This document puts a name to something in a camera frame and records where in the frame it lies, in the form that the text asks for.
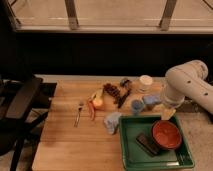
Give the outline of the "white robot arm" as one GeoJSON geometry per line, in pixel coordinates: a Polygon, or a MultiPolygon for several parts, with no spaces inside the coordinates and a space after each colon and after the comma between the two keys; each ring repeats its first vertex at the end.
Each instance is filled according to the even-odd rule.
{"type": "Polygon", "coordinates": [[[168,108],[178,108],[188,97],[213,118],[213,85],[205,81],[208,67],[201,60],[192,60],[170,68],[165,74],[161,101],[168,108]]]}

